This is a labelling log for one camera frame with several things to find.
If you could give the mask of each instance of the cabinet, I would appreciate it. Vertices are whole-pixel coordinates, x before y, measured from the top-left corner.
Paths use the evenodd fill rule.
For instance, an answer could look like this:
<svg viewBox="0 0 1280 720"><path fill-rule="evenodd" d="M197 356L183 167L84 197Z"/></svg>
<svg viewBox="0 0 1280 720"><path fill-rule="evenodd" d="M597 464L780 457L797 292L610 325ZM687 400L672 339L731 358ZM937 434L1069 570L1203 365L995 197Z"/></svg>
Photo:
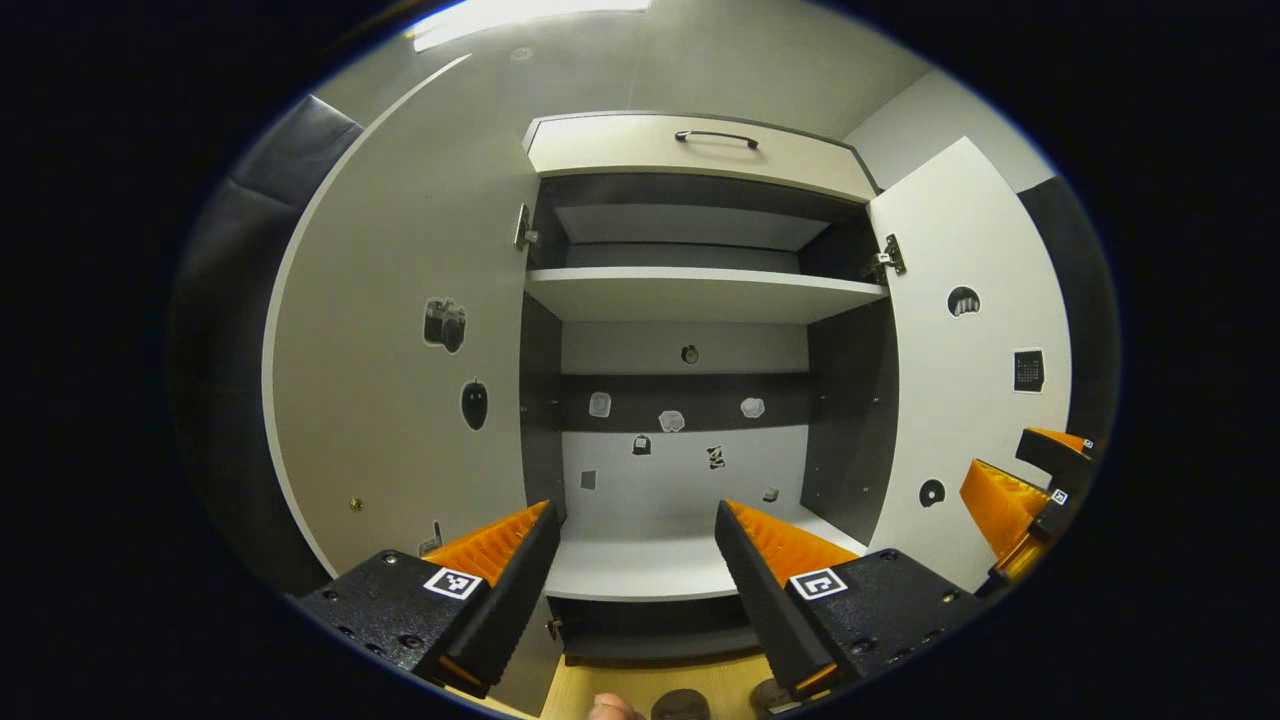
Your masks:
<svg viewBox="0 0 1280 720"><path fill-rule="evenodd" d="M1014 447L1024 427L1062 429L1070 352L1044 247L978 149L876 195L847 146L746 120L543 118L522 146L475 124L499 97L466 92L502 61L458 60L372 123L282 264L264 414L325 568L563 498L547 600L508 670L521 687L494 689L522 710L577 652L540 630L554 605L600 628L591 603L644 623L652 603L732 602L722 497L980 584L993 557L959 498L924 507L919 488L957 495L973 457L1043 483ZM906 272L879 282L864 270L890 236ZM424 329L442 307L465 319L456 350ZM1041 389L1014 392L1014 352L1032 350ZM475 386L479 429L460 407ZM655 652L637 626L575 639L562 621L584 655ZM686 655L753 642L732 624L673 633Z"/></svg>

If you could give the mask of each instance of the drawer handle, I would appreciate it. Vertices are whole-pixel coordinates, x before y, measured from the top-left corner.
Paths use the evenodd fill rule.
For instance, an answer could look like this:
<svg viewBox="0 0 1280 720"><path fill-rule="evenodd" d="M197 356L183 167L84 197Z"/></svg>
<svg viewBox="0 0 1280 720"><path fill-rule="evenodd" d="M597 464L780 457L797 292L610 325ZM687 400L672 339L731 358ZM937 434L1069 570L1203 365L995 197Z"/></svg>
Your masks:
<svg viewBox="0 0 1280 720"><path fill-rule="evenodd" d="M733 140L745 140L746 146L750 147L751 150L755 150L756 147L760 146L759 142L751 140L750 137L746 137L745 135L730 135L727 132L712 132L709 129L682 129L676 133L676 141L687 142L689 136L691 135L714 135L716 137L732 137Z"/></svg>

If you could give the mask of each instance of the wooden floor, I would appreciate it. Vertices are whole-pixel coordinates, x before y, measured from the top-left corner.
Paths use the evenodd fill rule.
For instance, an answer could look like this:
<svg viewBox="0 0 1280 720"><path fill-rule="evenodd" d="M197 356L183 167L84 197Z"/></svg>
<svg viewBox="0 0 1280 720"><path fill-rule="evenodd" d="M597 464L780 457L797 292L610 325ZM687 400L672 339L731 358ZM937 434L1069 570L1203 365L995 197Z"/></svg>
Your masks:
<svg viewBox="0 0 1280 720"><path fill-rule="evenodd" d="M632 707L652 720L653 703L667 691L692 688L707 696L712 706L713 720L751 720L751 705L748 697L760 680L772 678L769 664L764 655L684 666L605 666L575 665L568 667L561 657L543 706L544 720L585 720L591 710L596 693L611 692L626 698ZM475 698L452 691L470 702ZM498 712L538 720L530 715L512 710L493 700L479 701L480 705Z"/></svg>

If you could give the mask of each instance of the ceiling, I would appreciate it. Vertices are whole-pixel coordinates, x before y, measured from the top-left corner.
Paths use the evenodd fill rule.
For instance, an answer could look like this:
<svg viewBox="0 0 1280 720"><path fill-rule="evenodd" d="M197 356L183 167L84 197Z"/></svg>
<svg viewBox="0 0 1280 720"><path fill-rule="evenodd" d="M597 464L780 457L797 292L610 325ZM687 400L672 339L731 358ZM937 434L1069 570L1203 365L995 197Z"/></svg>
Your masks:
<svg viewBox="0 0 1280 720"><path fill-rule="evenodd" d="M513 127L539 115L634 109L727 115L835 140L929 69L876 31L801 0L653 0L644 13L527 20L424 53L399 36L315 95L369 126L467 53L511 55L499 90L511 94Z"/></svg>

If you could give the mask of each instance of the open cabinet door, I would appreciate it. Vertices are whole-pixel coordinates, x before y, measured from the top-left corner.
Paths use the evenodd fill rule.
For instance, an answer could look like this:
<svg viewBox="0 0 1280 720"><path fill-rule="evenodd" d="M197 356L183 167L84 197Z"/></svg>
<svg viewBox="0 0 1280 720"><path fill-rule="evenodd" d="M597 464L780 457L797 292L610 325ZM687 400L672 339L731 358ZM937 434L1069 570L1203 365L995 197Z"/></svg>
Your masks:
<svg viewBox="0 0 1280 720"><path fill-rule="evenodd" d="M538 177L499 124L509 67L465 56L392 105L320 186L280 265L262 356L269 445L334 577L379 550L419 552L435 521L449 542L526 507L513 238ZM440 342L425 329L433 300L456 305L434 307ZM456 310L461 345L436 332ZM534 714L561 655L549 619L541 601L492 693Z"/></svg>
<svg viewBox="0 0 1280 720"><path fill-rule="evenodd" d="M868 214L881 250L892 236L906 265L902 274L886 268L899 419L872 547L900 548L973 592L996 556L960 501L960 484L974 459L1048 484L1014 452L1024 428L1066 425L1062 293L1027 210L966 137L872 200ZM929 480L941 489L925 488Z"/></svg>

